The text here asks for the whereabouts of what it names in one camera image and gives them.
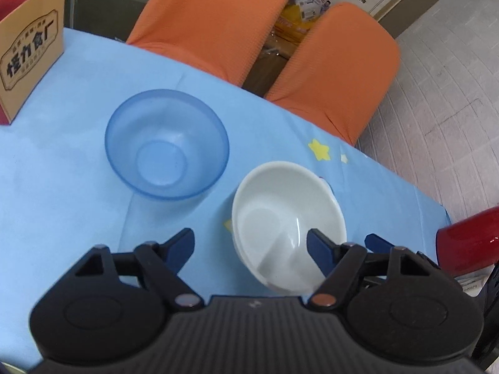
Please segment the white ceramic bowl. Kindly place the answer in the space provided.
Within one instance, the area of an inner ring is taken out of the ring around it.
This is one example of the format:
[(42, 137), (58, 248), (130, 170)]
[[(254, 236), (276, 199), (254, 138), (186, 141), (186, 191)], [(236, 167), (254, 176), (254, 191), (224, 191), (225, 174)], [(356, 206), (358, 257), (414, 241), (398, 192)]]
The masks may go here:
[(336, 244), (347, 240), (342, 210), (330, 185), (307, 168), (272, 161), (239, 184), (232, 207), (233, 244), (246, 268), (281, 295), (307, 295), (325, 275), (307, 250), (317, 229)]

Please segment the blue translucent plastic bowl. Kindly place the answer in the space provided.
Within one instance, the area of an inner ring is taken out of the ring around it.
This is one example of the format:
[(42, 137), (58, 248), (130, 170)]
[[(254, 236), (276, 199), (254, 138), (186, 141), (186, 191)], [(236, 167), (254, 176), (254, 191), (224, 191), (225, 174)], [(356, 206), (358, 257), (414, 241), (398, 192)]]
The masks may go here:
[(125, 100), (108, 121), (104, 148), (127, 187), (164, 201), (208, 191), (230, 154), (228, 133), (216, 112), (174, 89), (148, 90)]

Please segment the red thermos jug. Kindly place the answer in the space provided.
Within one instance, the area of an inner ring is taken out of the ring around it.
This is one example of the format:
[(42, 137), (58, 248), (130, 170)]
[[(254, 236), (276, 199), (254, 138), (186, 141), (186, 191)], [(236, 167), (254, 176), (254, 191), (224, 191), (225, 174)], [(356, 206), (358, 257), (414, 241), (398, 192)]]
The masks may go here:
[(498, 207), (456, 222), (436, 233), (439, 266), (456, 277), (498, 261)]

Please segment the blue cartoon tablecloth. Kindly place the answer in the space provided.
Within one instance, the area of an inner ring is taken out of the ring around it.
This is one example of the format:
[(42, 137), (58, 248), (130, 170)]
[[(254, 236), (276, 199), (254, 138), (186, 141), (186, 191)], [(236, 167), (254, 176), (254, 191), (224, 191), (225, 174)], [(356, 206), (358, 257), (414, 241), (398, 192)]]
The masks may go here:
[[(27, 369), (40, 361), (32, 307), (95, 245), (129, 252), (185, 227), (195, 252), (181, 278), (204, 298), (269, 295), (240, 262), (227, 223), (234, 193), (260, 164), (290, 161), (328, 181), (348, 239), (374, 233), (435, 257), (447, 211), (414, 185), (341, 139), (218, 78), (139, 48), (80, 31), (1, 130), (1, 359)], [(230, 156), (220, 180), (178, 206), (132, 192), (107, 161), (109, 118), (127, 98), (176, 89), (219, 116)]]

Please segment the right orange chair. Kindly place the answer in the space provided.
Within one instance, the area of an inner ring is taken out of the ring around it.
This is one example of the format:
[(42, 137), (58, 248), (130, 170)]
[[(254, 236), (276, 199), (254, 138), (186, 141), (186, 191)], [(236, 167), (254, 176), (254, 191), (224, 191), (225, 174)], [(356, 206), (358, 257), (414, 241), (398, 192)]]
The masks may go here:
[(341, 2), (313, 25), (266, 99), (355, 145), (399, 65), (392, 36), (361, 8)]

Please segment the orange chair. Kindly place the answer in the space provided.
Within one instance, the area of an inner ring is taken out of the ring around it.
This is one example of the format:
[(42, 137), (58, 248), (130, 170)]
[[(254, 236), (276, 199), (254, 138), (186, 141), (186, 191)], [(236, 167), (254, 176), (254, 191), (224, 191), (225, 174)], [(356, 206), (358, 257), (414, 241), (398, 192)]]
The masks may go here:
[(240, 86), (288, 0), (148, 0), (127, 44)]
[(399, 65), (392, 36), (361, 8), (341, 2), (313, 25), (266, 99), (355, 145)]

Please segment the left orange chair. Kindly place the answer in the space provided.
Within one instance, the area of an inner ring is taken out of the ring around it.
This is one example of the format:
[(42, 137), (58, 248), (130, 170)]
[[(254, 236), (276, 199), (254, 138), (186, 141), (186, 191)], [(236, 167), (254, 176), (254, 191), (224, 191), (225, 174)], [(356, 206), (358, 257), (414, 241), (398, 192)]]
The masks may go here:
[(148, 0), (127, 44), (240, 86), (288, 0)]

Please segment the yellow snack bag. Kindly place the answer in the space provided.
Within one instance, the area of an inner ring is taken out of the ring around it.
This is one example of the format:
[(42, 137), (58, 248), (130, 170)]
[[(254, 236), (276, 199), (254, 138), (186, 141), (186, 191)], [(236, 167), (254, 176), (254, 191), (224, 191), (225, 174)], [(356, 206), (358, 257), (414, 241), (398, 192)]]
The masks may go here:
[(275, 34), (298, 45), (331, 4), (332, 0), (288, 0), (274, 25)]

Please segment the red cracker cardboard box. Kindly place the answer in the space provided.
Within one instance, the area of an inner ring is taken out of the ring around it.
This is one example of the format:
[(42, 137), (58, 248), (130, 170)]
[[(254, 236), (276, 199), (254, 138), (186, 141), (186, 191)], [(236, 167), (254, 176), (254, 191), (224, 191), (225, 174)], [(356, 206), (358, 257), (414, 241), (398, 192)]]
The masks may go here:
[(64, 52), (65, 0), (1, 0), (1, 124), (9, 125)]

